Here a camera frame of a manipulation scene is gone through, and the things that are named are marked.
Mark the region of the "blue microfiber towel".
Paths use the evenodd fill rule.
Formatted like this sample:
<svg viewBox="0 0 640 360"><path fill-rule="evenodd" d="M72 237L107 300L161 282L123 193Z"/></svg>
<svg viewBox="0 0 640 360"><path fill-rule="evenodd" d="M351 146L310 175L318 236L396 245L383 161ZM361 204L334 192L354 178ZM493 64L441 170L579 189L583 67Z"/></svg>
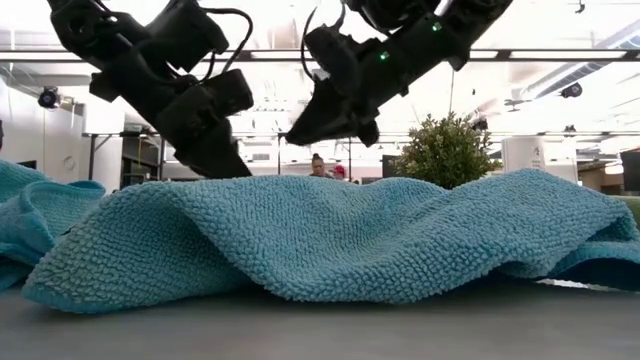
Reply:
<svg viewBox="0 0 640 360"><path fill-rule="evenodd" d="M257 176L129 187L50 250L22 293L107 313L259 285L304 302L409 303L486 275L640 291L621 200L521 170L451 190Z"/></svg>

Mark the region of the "small potted artificial plant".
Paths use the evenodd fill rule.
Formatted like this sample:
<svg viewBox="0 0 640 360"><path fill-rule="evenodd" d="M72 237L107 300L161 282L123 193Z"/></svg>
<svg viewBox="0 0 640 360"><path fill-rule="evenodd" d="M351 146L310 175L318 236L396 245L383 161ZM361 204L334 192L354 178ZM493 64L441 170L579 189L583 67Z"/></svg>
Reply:
<svg viewBox="0 0 640 360"><path fill-rule="evenodd" d="M399 176L452 189L501 167L488 154L491 145L488 126L473 125L470 116L450 112L437 119L429 114L409 131L409 138L392 162Z"/></svg>

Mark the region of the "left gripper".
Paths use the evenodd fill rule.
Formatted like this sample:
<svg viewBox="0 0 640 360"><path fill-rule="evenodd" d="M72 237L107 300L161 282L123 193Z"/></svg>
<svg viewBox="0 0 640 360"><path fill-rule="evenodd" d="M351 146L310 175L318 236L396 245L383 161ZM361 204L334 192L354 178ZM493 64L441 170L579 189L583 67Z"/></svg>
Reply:
<svg viewBox="0 0 640 360"><path fill-rule="evenodd" d="M123 98L175 148L174 156L209 179L251 176L238 153L229 120L216 125L216 79L173 76L134 50L92 75L90 92L109 102Z"/></svg>

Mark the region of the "black metal rack frame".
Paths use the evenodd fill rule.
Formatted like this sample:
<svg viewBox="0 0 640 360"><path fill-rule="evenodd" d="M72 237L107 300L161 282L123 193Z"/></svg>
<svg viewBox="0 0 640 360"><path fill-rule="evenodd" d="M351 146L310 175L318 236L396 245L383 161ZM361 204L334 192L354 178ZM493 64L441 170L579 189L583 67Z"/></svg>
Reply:
<svg viewBox="0 0 640 360"><path fill-rule="evenodd" d="M351 157L349 142L344 140L326 140L312 145L298 146L278 140L275 155L278 174L309 175L313 173L313 163L320 158L324 172L333 174L336 165L347 167Z"/></svg>
<svg viewBox="0 0 640 360"><path fill-rule="evenodd" d="M165 139L157 132L117 132L117 133L82 133L82 137L90 139L90 150L89 150L89 164L88 164L88 179L93 179L94 174L94 163L95 163L95 153L96 151L102 147L107 141L112 138L137 138L138 142L141 143L144 138L148 140L148 142L154 145L158 149L158 160L155 167L157 168L157 178L163 178L164 164L166 162L165 153L166 153L166 145L167 142Z"/></svg>

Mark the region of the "white cylindrical appliance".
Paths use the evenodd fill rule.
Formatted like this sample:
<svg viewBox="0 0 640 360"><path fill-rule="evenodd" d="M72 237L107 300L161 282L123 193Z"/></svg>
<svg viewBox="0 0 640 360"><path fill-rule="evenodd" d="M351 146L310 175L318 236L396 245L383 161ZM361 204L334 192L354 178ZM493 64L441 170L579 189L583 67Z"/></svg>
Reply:
<svg viewBox="0 0 640 360"><path fill-rule="evenodd" d="M505 173L521 169L545 170L544 142L538 136L509 137L501 142Z"/></svg>

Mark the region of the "black screen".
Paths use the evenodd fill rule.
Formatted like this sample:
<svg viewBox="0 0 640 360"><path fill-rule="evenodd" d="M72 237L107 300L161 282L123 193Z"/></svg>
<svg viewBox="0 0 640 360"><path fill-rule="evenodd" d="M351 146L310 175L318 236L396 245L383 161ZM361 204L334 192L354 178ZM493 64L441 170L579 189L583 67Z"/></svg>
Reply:
<svg viewBox="0 0 640 360"><path fill-rule="evenodd" d="M640 192L640 149L620 154L623 167L624 190Z"/></svg>

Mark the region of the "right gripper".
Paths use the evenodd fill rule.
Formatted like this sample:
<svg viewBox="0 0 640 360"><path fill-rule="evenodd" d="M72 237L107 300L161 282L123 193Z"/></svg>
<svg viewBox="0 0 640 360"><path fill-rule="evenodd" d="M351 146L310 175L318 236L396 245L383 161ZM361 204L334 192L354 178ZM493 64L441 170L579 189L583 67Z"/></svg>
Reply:
<svg viewBox="0 0 640 360"><path fill-rule="evenodd" d="M381 105L395 95L408 93L413 77L411 47L410 42L396 36L362 43L350 40L348 98L330 83L315 83L312 98L285 134L286 141L306 146L357 137L367 148L377 143L377 122L359 120L374 119Z"/></svg>

